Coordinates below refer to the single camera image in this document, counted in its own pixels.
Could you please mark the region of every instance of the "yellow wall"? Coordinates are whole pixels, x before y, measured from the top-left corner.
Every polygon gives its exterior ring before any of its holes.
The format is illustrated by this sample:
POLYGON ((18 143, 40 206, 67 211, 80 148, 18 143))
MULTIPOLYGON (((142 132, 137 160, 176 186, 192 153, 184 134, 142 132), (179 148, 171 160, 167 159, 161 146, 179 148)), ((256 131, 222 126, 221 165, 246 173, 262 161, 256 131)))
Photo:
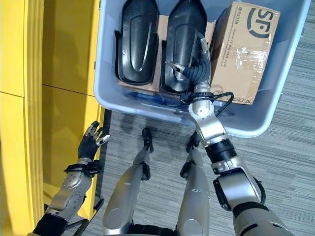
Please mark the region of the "yellow wall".
MULTIPOLYGON (((63 170, 77 160, 87 127, 103 122, 104 109, 93 93, 98 29, 97 0, 45 2, 43 31, 43 178, 44 201, 59 189, 63 170)), ((78 214, 91 219, 96 178, 78 214)))
POLYGON ((1 233, 32 231, 42 217, 41 42, 44 1, 2 0, 1 233))

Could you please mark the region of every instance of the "robot forearm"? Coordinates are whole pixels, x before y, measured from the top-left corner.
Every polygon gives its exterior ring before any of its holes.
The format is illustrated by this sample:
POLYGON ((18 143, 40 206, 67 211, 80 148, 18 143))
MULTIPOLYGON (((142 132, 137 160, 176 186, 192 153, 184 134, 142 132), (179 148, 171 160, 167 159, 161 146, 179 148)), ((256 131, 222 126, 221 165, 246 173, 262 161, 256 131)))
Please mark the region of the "robot forearm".
POLYGON ((219 203, 223 209, 233 211, 235 234, 292 236, 284 223, 264 205, 266 197, 263 186, 237 155, 214 112, 199 116, 194 112, 193 104, 190 104, 189 113, 211 159, 212 170, 219 175, 213 182, 219 203))
POLYGON ((87 129, 78 148, 78 161, 65 169, 67 175, 60 190, 29 236, 60 236, 71 217, 80 209, 92 178, 101 170, 98 160, 94 160, 96 151, 110 138, 109 135, 103 135, 103 128, 96 131, 98 125, 95 121, 87 129))

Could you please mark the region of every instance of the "cardboard box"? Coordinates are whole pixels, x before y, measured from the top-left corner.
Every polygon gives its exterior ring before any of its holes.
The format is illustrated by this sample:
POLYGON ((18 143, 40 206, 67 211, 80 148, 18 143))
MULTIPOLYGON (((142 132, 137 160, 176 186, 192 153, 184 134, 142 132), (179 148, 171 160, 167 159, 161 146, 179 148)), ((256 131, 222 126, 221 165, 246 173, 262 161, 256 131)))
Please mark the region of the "cardboard box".
MULTIPOLYGON (((159 83, 160 83, 160 77, 161 77, 161 59, 162 59, 162 41, 166 40, 167 35, 167 24, 168 24, 168 16, 159 16, 158 21, 158 28, 157 33, 159 37, 158 41, 158 51, 157 51, 157 62, 156 62, 156 69, 154 73, 154 78, 150 84, 142 85, 142 86, 136 86, 136 85, 129 85, 124 83, 123 81, 119 80, 118 84, 121 86, 124 86, 131 91, 147 94, 147 95, 158 95, 163 94, 168 97, 177 97, 175 95, 171 95, 169 93, 165 93, 162 91, 159 91, 159 83)), ((210 47, 212 35, 215 29, 216 22, 208 22, 206 26, 206 32, 205 32, 205 39, 208 42, 208 45, 210 47)))
POLYGON ((243 2, 222 13, 212 45, 211 92, 231 91, 233 102, 253 103, 279 17, 280 12, 243 2))

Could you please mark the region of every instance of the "gray carpet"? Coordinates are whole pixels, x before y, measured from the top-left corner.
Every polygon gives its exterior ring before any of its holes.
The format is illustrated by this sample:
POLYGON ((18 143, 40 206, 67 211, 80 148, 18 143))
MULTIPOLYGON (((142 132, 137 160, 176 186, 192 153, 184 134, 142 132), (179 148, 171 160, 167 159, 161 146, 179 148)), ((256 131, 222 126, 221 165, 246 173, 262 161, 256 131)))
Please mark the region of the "gray carpet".
MULTIPOLYGON (((315 235, 315 2, 312 2, 292 67, 270 128, 252 139, 232 138, 253 175, 263 182, 269 208, 296 236, 315 235)), ((155 151, 151 155, 150 181, 141 184, 134 222, 175 228, 185 180, 179 171, 185 161, 185 145, 193 127, 113 112, 112 139, 106 151, 104 174, 98 191, 104 206, 84 231, 102 235, 102 216, 114 186, 142 147, 141 130, 151 127, 155 151)), ((221 209, 212 185, 210 161, 200 150, 211 189, 210 235, 234 235, 232 215, 221 209)), ((74 229, 64 235, 71 235, 74 229)))

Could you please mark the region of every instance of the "blue plastic bin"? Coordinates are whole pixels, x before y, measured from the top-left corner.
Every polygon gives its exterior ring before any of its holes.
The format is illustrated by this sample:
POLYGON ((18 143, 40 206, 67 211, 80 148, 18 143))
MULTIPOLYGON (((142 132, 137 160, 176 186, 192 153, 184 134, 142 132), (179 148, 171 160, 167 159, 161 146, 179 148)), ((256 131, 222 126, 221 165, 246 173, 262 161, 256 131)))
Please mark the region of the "blue plastic bin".
MULTIPOLYGON (((162 15, 169 15, 177 0, 157 0, 162 15)), ((208 21, 216 20, 232 0, 202 0, 208 21)), ((231 104, 220 120, 230 135, 251 138, 270 125, 299 42, 311 0, 246 0, 281 12, 278 28, 254 103, 231 104)), ((96 50, 94 94, 109 110, 193 125, 183 106, 171 106, 160 97, 136 95, 117 84, 114 30, 121 28, 125 0, 101 0, 96 50)))

